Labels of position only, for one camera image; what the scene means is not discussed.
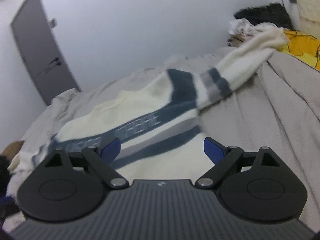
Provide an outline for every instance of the metal pin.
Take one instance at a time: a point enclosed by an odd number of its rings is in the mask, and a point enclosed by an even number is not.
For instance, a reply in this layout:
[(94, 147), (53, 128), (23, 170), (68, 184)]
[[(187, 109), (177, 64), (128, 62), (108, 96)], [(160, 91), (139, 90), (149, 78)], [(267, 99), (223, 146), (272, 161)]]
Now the metal pin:
[(201, 179), (198, 179), (197, 182), (201, 187), (208, 187), (213, 184), (213, 180), (209, 178), (201, 178)]
[(127, 181), (123, 178), (114, 178), (110, 181), (111, 185), (115, 187), (121, 187), (126, 184), (126, 182)]

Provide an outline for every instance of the door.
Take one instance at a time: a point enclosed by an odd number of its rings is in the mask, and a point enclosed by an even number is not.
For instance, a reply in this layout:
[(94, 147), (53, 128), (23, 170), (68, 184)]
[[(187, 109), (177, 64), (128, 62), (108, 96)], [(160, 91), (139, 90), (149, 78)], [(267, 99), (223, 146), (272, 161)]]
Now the door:
[(65, 90), (79, 90), (51, 33), (41, 0), (25, 0), (11, 28), (23, 63), (47, 105)]

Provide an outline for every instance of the white wall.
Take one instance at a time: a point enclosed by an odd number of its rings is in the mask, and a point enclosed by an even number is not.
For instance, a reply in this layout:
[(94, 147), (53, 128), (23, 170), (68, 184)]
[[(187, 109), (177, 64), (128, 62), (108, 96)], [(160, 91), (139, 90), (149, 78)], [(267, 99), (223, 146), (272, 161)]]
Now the white wall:
[(0, 3), (0, 152), (19, 140), (45, 105), (22, 65), (12, 39), (7, 7)]
[[(7, 0), (12, 17), (23, 0)], [(228, 21), (269, 0), (43, 0), (57, 42), (84, 91), (161, 64), (225, 46)]]

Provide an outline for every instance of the bed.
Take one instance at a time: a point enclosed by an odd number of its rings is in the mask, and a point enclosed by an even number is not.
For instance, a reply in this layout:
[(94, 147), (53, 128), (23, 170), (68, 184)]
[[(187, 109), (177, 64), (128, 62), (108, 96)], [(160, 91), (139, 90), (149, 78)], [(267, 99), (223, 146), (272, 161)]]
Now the bed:
[[(23, 136), (20, 158), (46, 144), (68, 121), (89, 114), (95, 105), (113, 100), (121, 90), (137, 91), (167, 68), (202, 73), (217, 64), (232, 48), (188, 59), (175, 55), (163, 66), (140, 69), (88, 93), (68, 90), (55, 99)], [(287, 54), (275, 52), (257, 73), (231, 96), (200, 113), (204, 132), (223, 145), (245, 151), (270, 146), (299, 177), (308, 191), (300, 220), (320, 229), (320, 72)], [(31, 171), (16, 171), (7, 195), (16, 196)], [(4, 224), (11, 231), (23, 222), (17, 214)]]

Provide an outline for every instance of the yellow cloth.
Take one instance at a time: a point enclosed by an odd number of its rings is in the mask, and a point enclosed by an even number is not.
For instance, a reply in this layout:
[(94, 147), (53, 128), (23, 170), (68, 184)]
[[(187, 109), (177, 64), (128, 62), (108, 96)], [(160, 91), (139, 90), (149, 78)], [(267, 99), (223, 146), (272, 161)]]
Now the yellow cloth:
[(320, 70), (319, 49), (320, 40), (302, 32), (285, 30), (285, 35), (290, 39), (287, 45), (279, 49), (280, 52), (291, 54), (311, 67)]

